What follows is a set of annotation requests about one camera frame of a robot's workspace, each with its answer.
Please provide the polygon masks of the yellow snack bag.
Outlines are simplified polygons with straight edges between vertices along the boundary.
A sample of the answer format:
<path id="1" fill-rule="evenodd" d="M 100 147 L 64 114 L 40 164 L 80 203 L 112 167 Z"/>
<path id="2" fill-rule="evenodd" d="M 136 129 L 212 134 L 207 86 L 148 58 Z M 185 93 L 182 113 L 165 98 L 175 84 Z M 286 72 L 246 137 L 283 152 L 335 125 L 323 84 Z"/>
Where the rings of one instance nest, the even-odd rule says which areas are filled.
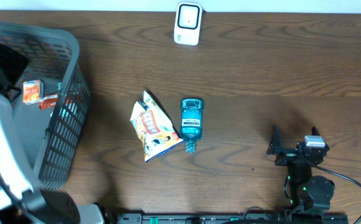
<path id="1" fill-rule="evenodd" d="M 172 121 L 147 91 L 134 104 L 130 122 L 142 142 L 145 162 L 184 143 Z"/>

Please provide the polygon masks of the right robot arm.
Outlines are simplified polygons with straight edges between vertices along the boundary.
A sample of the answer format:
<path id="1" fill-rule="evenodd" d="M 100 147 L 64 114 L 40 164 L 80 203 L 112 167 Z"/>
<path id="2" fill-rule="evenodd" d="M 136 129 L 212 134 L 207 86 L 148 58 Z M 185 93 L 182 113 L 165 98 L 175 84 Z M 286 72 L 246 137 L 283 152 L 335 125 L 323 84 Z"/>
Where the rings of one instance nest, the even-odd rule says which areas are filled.
<path id="1" fill-rule="evenodd" d="M 324 161 L 329 146 L 312 127 L 311 134 L 304 137 L 295 147 L 286 148 L 281 144 L 277 126 L 268 146 L 267 154 L 275 155 L 274 164 L 287 168 L 284 193 L 292 201 L 292 208 L 298 212 L 325 212 L 331 207 L 335 184 L 321 176 L 313 175 L 312 168 Z"/>

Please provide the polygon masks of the red candy bar wrapper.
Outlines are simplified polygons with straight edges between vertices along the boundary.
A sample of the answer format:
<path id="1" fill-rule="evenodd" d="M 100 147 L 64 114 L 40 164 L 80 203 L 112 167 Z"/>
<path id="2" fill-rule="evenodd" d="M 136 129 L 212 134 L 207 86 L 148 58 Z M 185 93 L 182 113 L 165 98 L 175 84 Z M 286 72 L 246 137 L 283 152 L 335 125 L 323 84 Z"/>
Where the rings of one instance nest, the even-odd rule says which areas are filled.
<path id="1" fill-rule="evenodd" d="M 48 108 L 53 108 L 55 107 L 57 100 L 58 100 L 57 93 L 45 95 L 42 102 L 40 102 L 39 109 L 46 110 Z"/>

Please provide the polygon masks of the teal mouthwash bottle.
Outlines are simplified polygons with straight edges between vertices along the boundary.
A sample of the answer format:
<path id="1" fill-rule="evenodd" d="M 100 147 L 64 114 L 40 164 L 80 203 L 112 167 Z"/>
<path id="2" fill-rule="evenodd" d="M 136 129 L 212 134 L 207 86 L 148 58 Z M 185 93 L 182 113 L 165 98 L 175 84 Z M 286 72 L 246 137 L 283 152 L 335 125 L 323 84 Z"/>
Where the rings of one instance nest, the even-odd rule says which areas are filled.
<path id="1" fill-rule="evenodd" d="M 180 136 L 185 141 L 185 151 L 193 154 L 197 141 L 202 138 L 204 101 L 200 98 L 184 98 L 180 108 Z"/>

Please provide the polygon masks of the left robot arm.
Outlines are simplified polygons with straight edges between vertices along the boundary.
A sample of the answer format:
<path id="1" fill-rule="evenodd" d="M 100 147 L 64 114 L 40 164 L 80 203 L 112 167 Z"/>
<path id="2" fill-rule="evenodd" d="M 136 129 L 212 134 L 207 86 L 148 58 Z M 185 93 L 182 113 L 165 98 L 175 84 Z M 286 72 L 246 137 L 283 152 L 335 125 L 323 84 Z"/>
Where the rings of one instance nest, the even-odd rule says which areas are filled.
<path id="1" fill-rule="evenodd" d="M 64 30 L 0 21 L 0 223 L 108 223 L 62 191 L 90 91 Z"/>

